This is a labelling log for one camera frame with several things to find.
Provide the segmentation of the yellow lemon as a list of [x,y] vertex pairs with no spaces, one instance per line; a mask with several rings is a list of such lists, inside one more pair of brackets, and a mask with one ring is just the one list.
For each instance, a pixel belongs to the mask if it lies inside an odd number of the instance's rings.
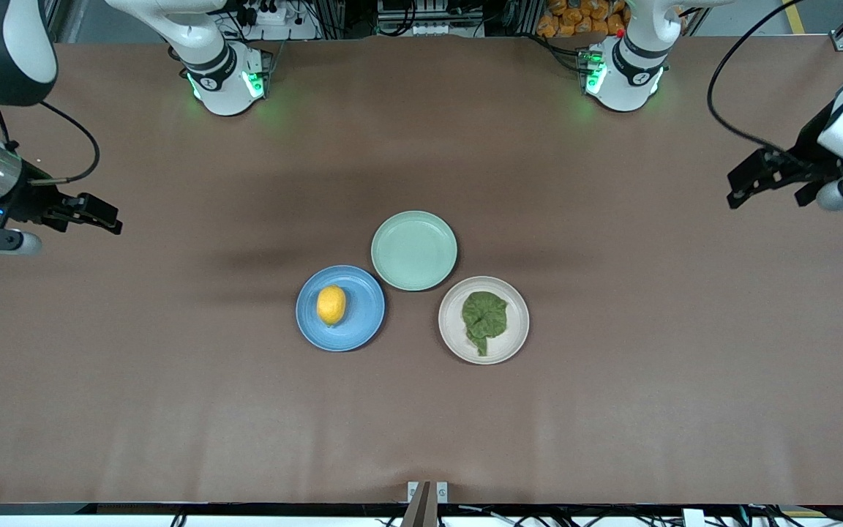
[[336,326],[347,313],[347,294],[338,284],[331,284],[318,292],[315,314],[325,326]]

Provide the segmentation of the green lettuce leaf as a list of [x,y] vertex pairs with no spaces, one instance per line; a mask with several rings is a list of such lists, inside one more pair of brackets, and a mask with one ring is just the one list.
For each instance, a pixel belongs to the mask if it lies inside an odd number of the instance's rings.
[[489,338],[506,332],[508,302],[492,291],[472,291],[462,304],[462,321],[468,340],[477,348],[478,356],[487,356]]

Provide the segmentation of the net bag of oranges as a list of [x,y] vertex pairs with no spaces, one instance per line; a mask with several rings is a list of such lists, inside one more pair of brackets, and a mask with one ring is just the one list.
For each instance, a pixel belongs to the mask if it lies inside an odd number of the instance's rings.
[[535,33],[545,39],[592,32],[622,36],[631,17],[625,0],[544,0]]

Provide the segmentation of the white power strip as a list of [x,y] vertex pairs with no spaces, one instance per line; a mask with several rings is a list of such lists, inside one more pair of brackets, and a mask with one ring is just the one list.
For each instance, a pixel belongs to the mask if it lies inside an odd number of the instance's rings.
[[249,40],[320,40],[324,30],[305,0],[236,0],[232,19]]

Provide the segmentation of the beige plate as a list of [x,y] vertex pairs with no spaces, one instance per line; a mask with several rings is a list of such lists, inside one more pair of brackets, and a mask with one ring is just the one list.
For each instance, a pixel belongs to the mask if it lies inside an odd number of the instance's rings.
[[[508,302],[506,332],[496,338],[489,338],[487,356],[478,356],[477,348],[465,334],[462,304],[472,291],[492,291]],[[469,277],[455,284],[442,298],[438,311],[438,329],[449,350],[461,360],[473,365],[498,365],[515,356],[528,339],[528,304],[522,294],[504,280],[489,276]]]

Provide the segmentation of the blue plate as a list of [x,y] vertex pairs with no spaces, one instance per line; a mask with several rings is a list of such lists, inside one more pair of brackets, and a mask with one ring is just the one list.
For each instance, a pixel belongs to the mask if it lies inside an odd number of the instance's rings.
[[[328,326],[318,316],[319,291],[337,285],[347,297],[341,321]],[[387,303],[381,284],[357,266],[330,266],[309,277],[299,291],[295,315],[308,343],[324,351],[353,351],[378,333]]]

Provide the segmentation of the pale green plate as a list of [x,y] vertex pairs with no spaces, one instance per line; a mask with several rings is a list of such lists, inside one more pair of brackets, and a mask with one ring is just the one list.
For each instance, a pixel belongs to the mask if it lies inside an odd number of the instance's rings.
[[385,283],[403,291],[426,291],[441,284],[457,264],[454,230],[441,217],[421,210],[384,220],[370,244],[370,260]]

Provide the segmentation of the brown table cover sheet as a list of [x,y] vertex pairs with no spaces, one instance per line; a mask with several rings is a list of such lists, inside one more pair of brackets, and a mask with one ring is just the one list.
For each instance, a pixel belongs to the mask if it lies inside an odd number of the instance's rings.
[[[220,118],[162,44],[59,46],[50,103],[102,150],[66,191],[124,230],[0,255],[0,501],[843,503],[843,212],[730,210],[752,147],[705,107],[729,47],[679,41],[613,113],[527,40],[298,41]],[[459,246],[426,291],[370,260],[413,210]],[[385,296],[353,351],[296,323],[330,266]],[[438,329],[478,276],[528,306],[498,365]]]

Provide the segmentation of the brown wooden strut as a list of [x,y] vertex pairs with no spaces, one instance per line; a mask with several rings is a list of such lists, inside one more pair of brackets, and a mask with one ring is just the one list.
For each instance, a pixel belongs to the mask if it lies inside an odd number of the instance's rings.
[[439,524],[438,483],[414,482],[409,490],[409,501],[399,527],[441,527]]

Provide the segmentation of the metal clamp bracket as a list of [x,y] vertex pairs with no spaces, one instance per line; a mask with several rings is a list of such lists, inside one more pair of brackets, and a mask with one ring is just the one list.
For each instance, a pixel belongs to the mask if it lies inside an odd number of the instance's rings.
[[[408,503],[413,499],[416,491],[421,486],[422,482],[419,481],[409,481],[407,483],[407,500],[405,500],[405,503]],[[449,485],[447,482],[429,482],[428,488],[429,494],[434,495],[439,504],[447,504],[449,502]]]

